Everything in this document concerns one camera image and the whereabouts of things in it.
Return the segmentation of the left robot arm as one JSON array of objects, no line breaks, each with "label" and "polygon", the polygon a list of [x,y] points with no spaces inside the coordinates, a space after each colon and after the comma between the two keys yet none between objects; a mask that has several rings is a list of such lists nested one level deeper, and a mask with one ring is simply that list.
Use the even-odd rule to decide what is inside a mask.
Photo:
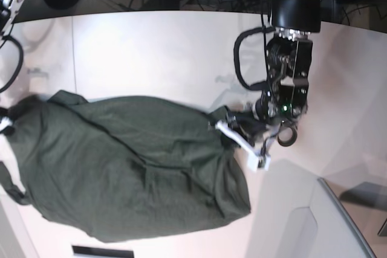
[{"label": "left robot arm", "polygon": [[[320,0],[261,0],[268,6],[268,24],[242,32],[233,47],[235,74],[243,88],[260,92],[260,98],[241,112],[229,111],[215,129],[248,154],[247,166],[267,170],[274,142],[291,146],[298,137],[298,123],[306,113],[308,75],[313,43],[310,34],[321,28]],[[240,46],[255,34],[264,39],[265,80],[248,84],[241,72]]]}]

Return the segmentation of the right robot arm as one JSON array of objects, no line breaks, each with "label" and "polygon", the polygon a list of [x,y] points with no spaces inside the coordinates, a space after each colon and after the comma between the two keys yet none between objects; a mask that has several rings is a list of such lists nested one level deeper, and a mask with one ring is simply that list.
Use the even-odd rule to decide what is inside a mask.
[{"label": "right robot arm", "polygon": [[15,45],[15,47],[18,49],[19,53],[19,60],[18,64],[16,65],[14,73],[11,75],[9,81],[7,81],[3,87],[1,87],[1,92],[5,92],[6,90],[11,87],[11,85],[15,82],[17,79],[22,64],[24,61],[24,51],[22,48],[22,45],[18,40],[16,40],[10,33],[6,34],[5,32],[7,30],[13,29],[13,22],[16,18],[16,16],[19,14],[19,11],[23,5],[25,0],[1,0],[1,40],[3,44],[6,44],[7,42],[11,42]]}]

